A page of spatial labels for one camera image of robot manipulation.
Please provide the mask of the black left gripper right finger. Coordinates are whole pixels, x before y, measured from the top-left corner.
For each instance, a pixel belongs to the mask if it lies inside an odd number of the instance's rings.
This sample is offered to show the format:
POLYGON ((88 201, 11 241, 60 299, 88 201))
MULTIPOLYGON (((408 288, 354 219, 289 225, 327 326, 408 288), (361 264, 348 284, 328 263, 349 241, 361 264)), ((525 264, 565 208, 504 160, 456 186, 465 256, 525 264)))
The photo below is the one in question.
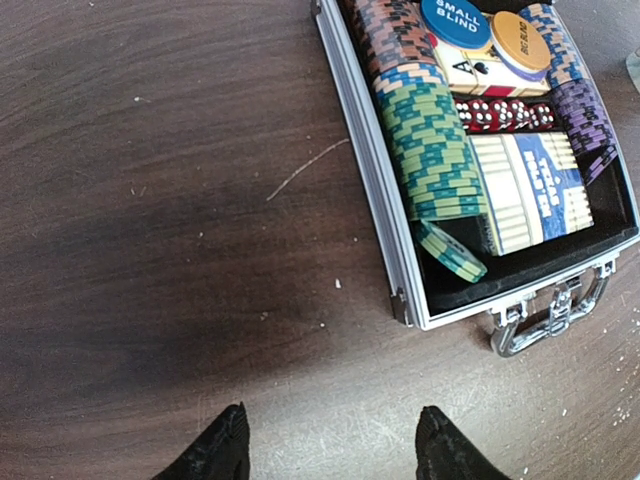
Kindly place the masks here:
POLYGON ((417 479, 508 479, 437 406, 425 406, 415 434, 417 479))

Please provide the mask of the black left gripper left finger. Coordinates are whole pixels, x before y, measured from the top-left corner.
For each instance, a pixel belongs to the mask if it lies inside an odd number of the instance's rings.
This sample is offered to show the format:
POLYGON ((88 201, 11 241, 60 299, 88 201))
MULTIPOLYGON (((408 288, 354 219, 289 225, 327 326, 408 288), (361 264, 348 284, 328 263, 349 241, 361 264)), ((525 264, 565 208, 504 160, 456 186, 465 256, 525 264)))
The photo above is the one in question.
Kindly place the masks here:
POLYGON ((152 477, 249 479, 250 427, 245 405, 231 404, 174 460, 152 477))

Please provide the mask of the Texas Hold'em card box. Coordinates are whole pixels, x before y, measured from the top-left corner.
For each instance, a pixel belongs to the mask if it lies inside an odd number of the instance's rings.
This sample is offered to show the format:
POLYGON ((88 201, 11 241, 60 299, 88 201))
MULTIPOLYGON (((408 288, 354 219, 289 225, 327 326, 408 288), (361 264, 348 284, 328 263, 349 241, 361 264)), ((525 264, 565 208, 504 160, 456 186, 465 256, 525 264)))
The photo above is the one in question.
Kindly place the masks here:
POLYGON ((505 256, 590 228, 594 219, 563 132, 473 135, 488 198, 485 249, 505 256))

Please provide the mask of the red translucent die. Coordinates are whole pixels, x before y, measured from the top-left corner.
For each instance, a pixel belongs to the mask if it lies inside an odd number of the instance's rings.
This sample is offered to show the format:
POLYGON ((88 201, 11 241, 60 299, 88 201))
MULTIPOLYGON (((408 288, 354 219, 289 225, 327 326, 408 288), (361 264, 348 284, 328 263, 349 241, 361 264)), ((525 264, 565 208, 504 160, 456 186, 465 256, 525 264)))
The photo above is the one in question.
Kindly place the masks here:
POLYGON ((488 132, 492 128, 493 114, 485 100, 474 99, 466 102, 465 125, 470 132, 488 132))
POLYGON ((509 101, 496 99, 489 104, 491 123, 489 130, 492 132, 508 129, 514 120, 514 113, 509 101))

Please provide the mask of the aluminium poker case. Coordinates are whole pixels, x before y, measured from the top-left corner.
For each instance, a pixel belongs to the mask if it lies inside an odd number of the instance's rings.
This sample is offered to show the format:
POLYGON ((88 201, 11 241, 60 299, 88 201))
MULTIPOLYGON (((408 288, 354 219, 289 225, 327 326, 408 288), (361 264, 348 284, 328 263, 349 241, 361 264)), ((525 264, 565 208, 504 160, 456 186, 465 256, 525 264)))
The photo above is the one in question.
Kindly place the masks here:
POLYGON ((372 92, 337 1, 314 1, 314 19, 339 95, 391 287, 393 316, 428 331, 487 312, 504 358, 557 336, 592 313, 619 254, 639 241, 639 209, 619 159, 589 188, 594 228, 491 260, 477 284, 455 276, 412 238, 372 92))

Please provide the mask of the white dealer button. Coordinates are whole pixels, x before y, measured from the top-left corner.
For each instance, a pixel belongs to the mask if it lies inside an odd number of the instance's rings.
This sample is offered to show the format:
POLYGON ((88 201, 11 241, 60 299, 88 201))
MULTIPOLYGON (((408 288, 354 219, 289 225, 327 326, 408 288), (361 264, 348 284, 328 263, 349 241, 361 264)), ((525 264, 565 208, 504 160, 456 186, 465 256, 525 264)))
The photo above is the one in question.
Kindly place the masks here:
POLYGON ((502 57, 501 61, 515 75, 531 82, 543 81, 549 71, 549 68, 536 71, 528 71, 526 69, 523 69, 519 64, 511 62, 508 58, 505 57, 502 57))

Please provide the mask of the orange big blind button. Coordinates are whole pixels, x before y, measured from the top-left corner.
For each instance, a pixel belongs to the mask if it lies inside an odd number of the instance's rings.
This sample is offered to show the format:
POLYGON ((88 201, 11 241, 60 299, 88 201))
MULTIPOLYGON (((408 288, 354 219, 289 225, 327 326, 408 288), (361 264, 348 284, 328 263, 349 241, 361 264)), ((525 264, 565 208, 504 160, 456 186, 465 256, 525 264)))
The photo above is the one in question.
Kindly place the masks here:
POLYGON ((491 18, 490 30, 500 58, 508 58, 528 71, 550 68, 551 53, 545 39, 520 15, 500 11, 491 18))

